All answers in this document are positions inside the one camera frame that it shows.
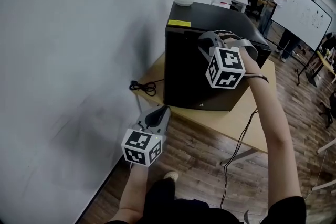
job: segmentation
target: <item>black pants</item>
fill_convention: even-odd
[[[164,218],[164,223],[173,223],[174,217],[178,216],[180,223],[207,223],[209,205],[198,200],[175,200],[175,181],[171,178],[157,181],[148,191],[145,200],[143,217],[146,223],[157,223],[158,219]],[[225,212],[225,219],[230,217],[235,219],[233,215]]]
[[[283,35],[281,37],[281,40],[279,42],[279,50],[285,49],[289,53],[291,53],[296,46],[299,44],[300,38],[298,38],[296,35],[294,35],[291,31],[288,31],[287,29],[285,32],[283,32]],[[287,59],[289,57],[288,52],[283,52],[282,57],[284,59]]]
[[[145,200],[144,216],[167,208],[175,199],[175,181],[171,178],[162,179],[154,183],[148,191]]]

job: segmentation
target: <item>black sleeve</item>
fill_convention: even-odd
[[[128,224],[128,223],[124,221],[120,221],[120,220],[115,220],[115,221],[107,222],[106,224]]]
[[[305,224],[306,216],[305,200],[302,197],[290,197],[272,205],[261,224]]]

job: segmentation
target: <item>office chair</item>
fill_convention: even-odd
[[[336,89],[329,97],[330,107],[327,107],[323,102],[320,103],[320,105],[322,105],[324,108],[324,112],[319,113],[320,116],[326,115],[328,117],[327,126],[325,127],[326,129],[328,129],[330,127],[330,124],[333,123],[332,118],[336,119],[336,96],[335,94],[336,94]]]
[[[251,5],[246,7],[246,11],[257,18],[258,15],[254,14],[253,12],[260,11],[261,9],[260,7],[258,7],[258,0],[247,0],[247,1],[249,3],[251,2]]]

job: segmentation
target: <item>whiteboard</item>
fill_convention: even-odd
[[[316,50],[332,18],[312,0],[288,0],[276,7],[272,20]]]

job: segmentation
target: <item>apriltag cube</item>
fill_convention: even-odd
[[[127,129],[121,147],[126,161],[150,166],[162,153],[162,136]]]
[[[212,88],[234,89],[245,74],[239,49],[216,47],[206,77]]]

